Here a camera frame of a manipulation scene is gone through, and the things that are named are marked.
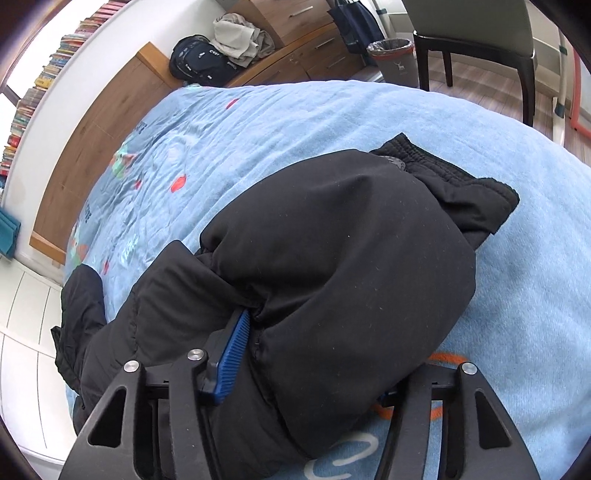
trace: white wall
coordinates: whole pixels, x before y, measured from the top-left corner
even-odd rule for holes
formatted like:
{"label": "white wall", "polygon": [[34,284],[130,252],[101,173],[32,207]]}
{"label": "white wall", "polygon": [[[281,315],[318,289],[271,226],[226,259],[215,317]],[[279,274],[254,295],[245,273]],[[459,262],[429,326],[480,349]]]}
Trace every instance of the white wall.
{"label": "white wall", "polygon": [[387,9],[389,14],[406,13],[402,0],[378,0],[378,3],[382,8]]}
{"label": "white wall", "polygon": [[147,42],[170,54],[183,37],[212,35],[212,22],[221,14],[223,9],[215,0],[134,0],[68,62],[25,131],[4,192],[5,209],[22,223],[16,253],[19,261],[61,281],[60,268],[31,248],[29,238],[68,139],[100,92]]}

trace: blue blanket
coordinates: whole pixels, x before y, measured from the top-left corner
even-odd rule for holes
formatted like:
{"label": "blue blanket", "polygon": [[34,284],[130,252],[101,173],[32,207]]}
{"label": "blue blanket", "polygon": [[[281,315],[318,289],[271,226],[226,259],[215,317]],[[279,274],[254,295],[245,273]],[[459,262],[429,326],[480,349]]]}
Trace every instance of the blue blanket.
{"label": "blue blanket", "polygon": [[[515,120],[388,84],[180,89],[143,119],[96,183],[66,270],[83,261],[99,272],[112,320],[167,243],[198,249],[211,218],[255,182],[305,158],[371,150],[399,132],[521,196],[478,250],[476,295],[433,360],[476,363],[542,479],[558,480],[591,434],[591,170]],[[390,413],[369,412],[325,458],[277,479],[373,478]],[[426,479],[436,478],[440,414],[434,406]]]}

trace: navy bag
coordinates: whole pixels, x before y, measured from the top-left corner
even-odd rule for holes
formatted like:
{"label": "navy bag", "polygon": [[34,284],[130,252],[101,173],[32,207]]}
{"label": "navy bag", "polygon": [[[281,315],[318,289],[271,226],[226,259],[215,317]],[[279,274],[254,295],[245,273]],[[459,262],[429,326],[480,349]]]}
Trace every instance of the navy bag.
{"label": "navy bag", "polygon": [[179,80],[209,87],[223,87],[244,70],[220,53],[203,35],[180,40],[174,47],[168,68]]}
{"label": "navy bag", "polygon": [[359,1],[347,3],[346,0],[336,0],[336,5],[329,10],[329,14],[338,27],[347,50],[363,56],[366,64],[376,65],[367,53],[367,46],[384,40],[384,34],[364,4]]}

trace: window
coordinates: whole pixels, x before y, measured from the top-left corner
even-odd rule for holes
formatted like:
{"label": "window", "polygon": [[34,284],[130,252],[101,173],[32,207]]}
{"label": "window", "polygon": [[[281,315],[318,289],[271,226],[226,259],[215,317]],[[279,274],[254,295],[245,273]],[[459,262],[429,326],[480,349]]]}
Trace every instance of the window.
{"label": "window", "polygon": [[7,85],[23,97],[31,88],[49,56],[60,46],[64,35],[73,33],[78,24],[96,12],[106,0],[72,0],[68,3],[31,42],[8,78]]}
{"label": "window", "polygon": [[0,95],[0,132],[2,134],[6,133],[7,138],[10,134],[10,124],[16,111],[17,107],[5,95]]}

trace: teal towel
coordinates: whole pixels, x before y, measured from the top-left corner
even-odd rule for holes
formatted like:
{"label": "teal towel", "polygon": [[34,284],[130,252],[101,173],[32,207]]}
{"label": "teal towel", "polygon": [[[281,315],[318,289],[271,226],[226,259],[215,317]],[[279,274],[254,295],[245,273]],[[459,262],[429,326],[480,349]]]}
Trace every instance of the teal towel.
{"label": "teal towel", "polygon": [[14,257],[20,229],[21,222],[0,209],[0,254],[8,258]]}

